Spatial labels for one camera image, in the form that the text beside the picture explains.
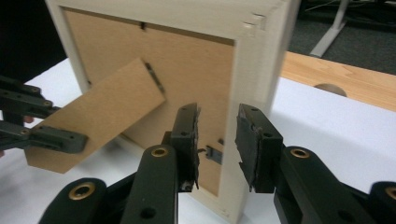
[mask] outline wooden surface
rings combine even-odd
[[[81,153],[66,154],[32,147],[25,150],[27,162],[35,167],[65,173],[163,101],[145,65],[136,59],[35,126],[46,125],[87,135],[88,141]]]
[[[154,24],[66,8],[86,76],[93,86],[129,61],[150,63],[164,87],[166,102],[123,135],[142,148],[160,144],[173,128],[177,110],[190,103],[202,108],[198,148],[222,150],[233,69],[233,41]],[[200,154],[200,186],[219,192],[221,166]]]
[[[282,77],[309,86],[331,83],[350,99],[396,111],[396,76],[288,52]]]

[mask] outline brown cardboard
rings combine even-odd
[[[224,138],[233,69],[233,40],[139,21],[64,9],[85,75],[95,85],[130,60],[150,63],[163,84],[166,102],[123,134],[142,148],[161,143],[172,130],[177,110],[202,108],[198,147]],[[200,185],[217,195],[221,166],[200,154]]]
[[[135,59],[35,126],[87,135],[83,152],[66,154],[33,147],[25,150],[27,162],[65,173],[163,102],[164,97],[145,65]]]

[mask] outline white picture frame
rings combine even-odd
[[[46,1],[83,92],[90,85],[64,15],[65,7],[234,40],[232,91],[219,195],[199,189],[194,190],[192,196],[230,223],[237,223],[248,192],[248,184],[238,165],[240,157],[233,142],[238,106],[244,103],[269,112],[299,1]],[[117,141],[124,147],[135,148],[121,137]]]

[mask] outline brass screw insert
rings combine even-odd
[[[95,192],[95,184],[92,182],[84,182],[72,188],[69,192],[69,198],[77,201],[89,197]]]
[[[293,155],[297,158],[301,158],[301,159],[309,158],[309,153],[307,151],[299,149],[299,148],[292,149],[290,153],[291,153],[291,155]]]
[[[163,147],[155,148],[151,151],[153,157],[164,157],[168,154],[168,150]]]

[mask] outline white table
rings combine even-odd
[[[67,60],[29,84],[41,87],[57,106],[80,95]],[[394,112],[281,78],[271,120],[287,146],[315,151],[352,187],[368,192],[375,181],[396,181]],[[0,223],[37,223],[68,183],[96,177],[109,186],[135,172],[138,163],[138,155],[109,143],[70,172],[59,175],[27,166],[22,150],[9,150],[0,159]],[[226,223],[187,194],[179,194],[178,208],[179,223]],[[241,223],[278,222],[273,195],[249,194]]]

